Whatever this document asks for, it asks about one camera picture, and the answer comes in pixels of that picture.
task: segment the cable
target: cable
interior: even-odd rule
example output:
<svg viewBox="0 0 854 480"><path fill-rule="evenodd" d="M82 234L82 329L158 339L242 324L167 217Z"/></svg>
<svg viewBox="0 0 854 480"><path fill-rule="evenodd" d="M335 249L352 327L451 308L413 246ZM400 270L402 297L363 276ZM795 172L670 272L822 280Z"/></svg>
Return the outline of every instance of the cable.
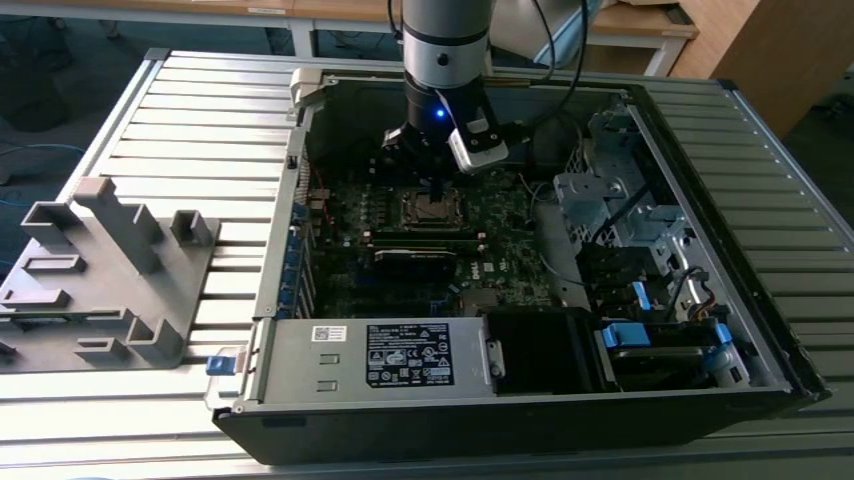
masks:
<svg viewBox="0 0 854 480"><path fill-rule="evenodd" d="M522 174L519 173L519 180L522 180L522 186L525 187L525 189L529 191L529 193L531 194L531 196L535 196L537 194L534 193L534 190L531 190L531 187L529 186L529 182L525 181L525 177L522 176Z"/></svg>
<svg viewBox="0 0 854 480"><path fill-rule="evenodd" d="M4 150L0 152L0 157L4 155L8 155L10 153L15 153L20 150L27 150L27 149L63 149L63 150L74 150L75 152L78 152L82 156L86 154L86 150L82 149L80 147L75 147L74 145L63 145L59 143L38 143L34 145L19 145L16 143L12 142L7 142L6 140L0 141L0 143L6 143L8 145L15 145L12 148L10 148L8 150Z"/></svg>
<svg viewBox="0 0 854 480"><path fill-rule="evenodd" d="M709 295L709 298L706 299L706 301L701 304L699 308L697 309L697 311L694 312L694 315L691 315L691 319L693 320L701 320L701 315L709 311L709 309L711 309L711 307L715 306L715 302L717 302L717 298L715 298L715 292L711 291L711 288L709 288L709 286L706 285L706 282L702 281L699 282L699 288L703 289L703 292L706 292L706 295Z"/></svg>
<svg viewBox="0 0 854 480"><path fill-rule="evenodd" d="M549 72L543 76L541 82L547 82L551 80L551 76L555 74L555 69L558 68L558 57L555 53L555 39L551 37L551 28L549 28L549 20L546 20L546 14L543 13L543 7L539 5L539 0L531 0L534 4L534 8L537 9L537 14L539 15L539 20L543 23L543 30L546 30L546 35L549 38L549 56L551 57L551 65L549 66Z"/></svg>
<svg viewBox="0 0 854 480"><path fill-rule="evenodd" d="M573 94L575 93L575 89L578 88L578 81L582 77L582 67L585 65L585 53L587 51L587 28L590 23L590 8L587 6L587 0L582 0L582 46L578 52L578 66L575 67L575 76L573 77L573 84L570 85L569 90L566 91L566 95L555 105L555 108L538 119L531 122L531 128L537 129L551 117L554 117L561 111L563 111L563 107L570 101Z"/></svg>
<svg viewBox="0 0 854 480"><path fill-rule="evenodd" d="M673 315L677 313L677 302L679 301L679 294L682 293L682 288L685 288L685 282L687 281L689 277L694 274L694 272L697 272L698 270L702 270L702 267L697 265L694 265L693 267L689 267L685 273L682 274L682 277L679 277L679 280L677 281L677 287L674 288L673 296L670 297L670 302L667 302L667 308L665 309L665 321L670 320L670 317L673 317Z"/></svg>
<svg viewBox="0 0 854 480"><path fill-rule="evenodd" d="M395 25L395 14L392 12L392 1L388 0L386 4L387 14L388 14L388 27L391 28L391 34L395 36L395 40L400 40L400 30L398 30L398 26Z"/></svg>
<svg viewBox="0 0 854 480"><path fill-rule="evenodd" d="M561 126L563 127L565 130L570 130L566 121L565 121L565 117L570 119L570 122L573 123L573 127L575 128L575 149L573 150L573 154L570 155L570 159L566 161L566 166L563 167L563 171L569 172L570 171L570 165L573 163L573 160L581 160L583 158L585 155L585 134L582 132L582 127L578 124L578 121L575 120L575 117L573 115L570 115L570 112L561 112L561 114L558 114L558 116L555 117L558 119L558 123L561 124Z"/></svg>
<svg viewBox="0 0 854 480"><path fill-rule="evenodd" d="M28 203L7 202L6 200L0 200L0 205L6 205L7 207L20 207L20 208L32 207L32 205Z"/></svg>
<svg viewBox="0 0 854 480"><path fill-rule="evenodd" d="M567 283L571 283L573 285L579 285L582 287L587 287L589 285L585 282L579 282L578 280L573 280L571 278L567 278L565 275L562 275L555 268L549 264L549 261L546 260L546 257L543 256L543 253L539 253L539 261L543 262L543 266L546 267L546 270L549 270L549 272L551 272L551 274L558 277L561 280L563 280Z"/></svg>
<svg viewBox="0 0 854 480"><path fill-rule="evenodd" d="M602 224L597 232L593 234L593 237L590 237L590 243L597 243L599 236L609 230L609 228L614 226L614 224L619 221L619 219L626 216L626 214L631 211L631 209L635 208L635 205L638 205L638 202L641 201L641 199L643 198L643 195L646 195L649 191L650 191L650 186L643 185L643 187L641 187L641 189L635 192L635 194L631 197L629 197L629 200L626 200L626 203L623 203L623 206L619 207L619 210L617 211L617 213L611 215L611 218L609 218L605 221L605 223Z"/></svg>

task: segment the metal bracket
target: metal bracket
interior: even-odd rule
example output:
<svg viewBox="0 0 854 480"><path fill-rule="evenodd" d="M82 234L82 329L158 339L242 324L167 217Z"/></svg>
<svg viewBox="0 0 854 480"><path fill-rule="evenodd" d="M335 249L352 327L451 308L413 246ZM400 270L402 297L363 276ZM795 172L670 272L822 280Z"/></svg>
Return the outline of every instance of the metal bracket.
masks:
<svg viewBox="0 0 854 480"><path fill-rule="evenodd" d="M298 68L291 76L291 100L295 108L304 108L323 100L323 70Z"/></svg>

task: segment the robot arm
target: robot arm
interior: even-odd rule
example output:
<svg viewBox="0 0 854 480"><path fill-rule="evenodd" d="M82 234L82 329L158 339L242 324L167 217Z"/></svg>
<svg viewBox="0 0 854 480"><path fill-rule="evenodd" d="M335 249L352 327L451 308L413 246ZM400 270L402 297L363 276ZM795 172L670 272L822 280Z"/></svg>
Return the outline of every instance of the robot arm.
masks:
<svg viewBox="0 0 854 480"><path fill-rule="evenodd" d="M466 173L509 154L481 78L491 17L493 0L403 2L407 122L445 136Z"/></svg>
<svg viewBox="0 0 854 480"><path fill-rule="evenodd" d="M549 9L549 1L542 1ZM599 0L586 1L595 11ZM578 17L577 6L555 2L561 8L549 11L559 14L558 22L574 18L573 15ZM493 166L507 158L509 146L525 141L517 123L499 124L481 76L493 7L494 0L403 0L407 121L403 127L387 132L384 148L406 157L431 183L447 177L449 171L474 173ZM499 0L498 8L511 16L527 12L513 19L506 14L498 15L502 29L543 38L531 0ZM567 38L566 28L561 32ZM531 43L530 38L519 41Z"/></svg>

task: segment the sticker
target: sticker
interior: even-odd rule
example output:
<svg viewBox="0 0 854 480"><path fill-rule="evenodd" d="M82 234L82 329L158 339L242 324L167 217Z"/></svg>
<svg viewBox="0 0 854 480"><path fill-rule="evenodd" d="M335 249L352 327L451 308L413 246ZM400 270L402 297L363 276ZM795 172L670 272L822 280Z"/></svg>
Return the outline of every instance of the sticker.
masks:
<svg viewBox="0 0 854 480"><path fill-rule="evenodd" d="M371 388L454 385L447 323L368 325L367 329L366 381Z"/></svg>
<svg viewBox="0 0 854 480"><path fill-rule="evenodd" d="M314 327L311 329L312 342L346 342L347 327Z"/></svg>
<svg viewBox="0 0 854 480"><path fill-rule="evenodd" d="M263 13L266 15L284 15L284 10L280 8L247 8L250 13Z"/></svg>
<svg viewBox="0 0 854 480"><path fill-rule="evenodd" d="M662 35L665 37L686 37L686 38L691 38L694 36L691 32L679 32L675 30L665 30L662 32Z"/></svg>

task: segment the aluminum extrusion table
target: aluminum extrusion table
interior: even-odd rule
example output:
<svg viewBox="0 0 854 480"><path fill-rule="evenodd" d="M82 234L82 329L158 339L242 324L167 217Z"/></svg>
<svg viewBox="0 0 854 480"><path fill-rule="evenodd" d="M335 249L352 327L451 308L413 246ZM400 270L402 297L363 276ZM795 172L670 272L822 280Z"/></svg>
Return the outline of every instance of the aluminum extrusion table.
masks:
<svg viewBox="0 0 854 480"><path fill-rule="evenodd" d="M423 463L268 467L211 422L204 359L248 338L271 209L294 125L300 66L400 71L396 63L152 51L59 199L83 175L155 216L220 218L215 260L183 365L175 370L0 376L3 478L354 478L621 468L650 478L777 478L854 466L854 235L737 91L713 81L641 83L667 118L834 397L785 419L750 422L678 448ZM537 72L497 69L535 78Z"/></svg>

